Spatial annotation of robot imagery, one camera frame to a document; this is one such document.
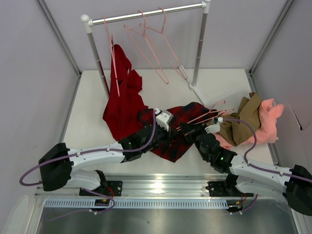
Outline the red plaid skirt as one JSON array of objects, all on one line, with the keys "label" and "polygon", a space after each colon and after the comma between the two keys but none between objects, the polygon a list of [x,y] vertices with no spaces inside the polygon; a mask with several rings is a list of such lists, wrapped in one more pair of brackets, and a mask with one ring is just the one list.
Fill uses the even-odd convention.
[{"label": "red plaid skirt", "polygon": [[[174,115],[173,119],[169,124],[171,128],[176,129],[177,127],[176,114],[181,107],[182,106],[177,106],[167,110]],[[145,109],[139,111],[137,119],[142,125],[152,124],[153,110]],[[152,153],[168,161],[176,162],[188,151],[191,146],[192,144],[187,141],[183,133],[181,131],[178,131],[178,135],[175,137],[170,147],[159,147],[158,149],[152,149]]]}]

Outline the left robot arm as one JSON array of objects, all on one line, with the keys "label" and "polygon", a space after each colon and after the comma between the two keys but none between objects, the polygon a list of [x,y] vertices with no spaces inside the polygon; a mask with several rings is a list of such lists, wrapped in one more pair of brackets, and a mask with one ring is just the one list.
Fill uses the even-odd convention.
[{"label": "left robot arm", "polygon": [[156,124],[146,125],[137,133],[106,146],[70,149],[65,143],[58,143],[39,160],[41,184],[46,192],[63,187],[104,190],[107,187],[104,173],[87,171],[87,167],[140,159],[143,154],[161,145],[171,146],[176,135],[177,130]]}]

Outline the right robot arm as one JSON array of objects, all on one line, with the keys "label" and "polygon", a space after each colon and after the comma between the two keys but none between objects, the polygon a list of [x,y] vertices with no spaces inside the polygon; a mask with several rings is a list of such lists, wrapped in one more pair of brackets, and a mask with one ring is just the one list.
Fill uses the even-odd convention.
[{"label": "right robot arm", "polygon": [[278,167],[248,160],[246,155],[221,147],[204,124],[181,123],[180,127],[202,159],[217,172],[228,175],[224,188],[229,194],[241,192],[274,197],[303,215],[312,214],[312,175],[305,167]]}]

